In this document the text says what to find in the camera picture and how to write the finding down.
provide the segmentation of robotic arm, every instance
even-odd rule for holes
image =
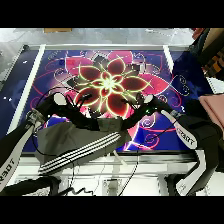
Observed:
[[[91,96],[83,96],[81,104],[88,97]],[[13,175],[22,149],[34,128],[44,124],[53,114],[67,117],[78,128],[99,131],[97,119],[85,117],[79,111],[80,107],[74,107],[62,94],[55,93],[33,109],[24,123],[0,140],[0,191]],[[172,181],[169,185],[172,185],[180,195],[189,195],[204,188],[218,165],[218,141],[222,137],[221,129],[212,122],[182,115],[172,110],[168,104],[149,95],[142,105],[135,109],[133,115],[123,120],[121,130],[133,127],[143,116],[150,116],[156,111],[171,122],[175,122],[179,138],[190,149],[196,150],[198,155],[198,162],[192,170],[181,180]]]

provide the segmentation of gray cloth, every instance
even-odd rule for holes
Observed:
[[[44,154],[59,156],[71,150],[79,149],[111,133],[118,132],[121,135],[119,140],[115,143],[104,147],[86,158],[81,158],[78,161],[78,165],[82,165],[83,163],[113,152],[113,150],[121,147],[131,140],[127,130],[120,131],[122,124],[121,118],[98,119],[98,124],[100,131],[79,129],[71,122],[63,122],[49,128],[42,129],[37,133],[38,150]],[[56,158],[56,156],[41,155],[39,152],[36,152],[35,156],[40,161],[41,165]]]

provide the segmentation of logo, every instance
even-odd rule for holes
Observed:
[[[184,138],[187,142],[191,143],[191,145],[195,142],[193,139],[191,139],[189,136],[187,136],[183,131],[181,131],[179,128],[177,128],[178,133],[181,135],[182,138]]]
[[[9,171],[12,169],[13,164],[14,164],[14,162],[11,159],[9,164],[7,165],[7,167],[5,168],[5,170],[3,171],[3,173],[0,176],[0,183],[7,177]]]

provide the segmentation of glowing flower center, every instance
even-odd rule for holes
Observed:
[[[110,89],[113,88],[115,86],[115,81],[112,79],[105,79],[103,80],[103,86],[105,89]]]

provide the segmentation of folded garment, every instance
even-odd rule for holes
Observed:
[[[224,94],[200,96],[199,100],[210,119],[224,132]]]

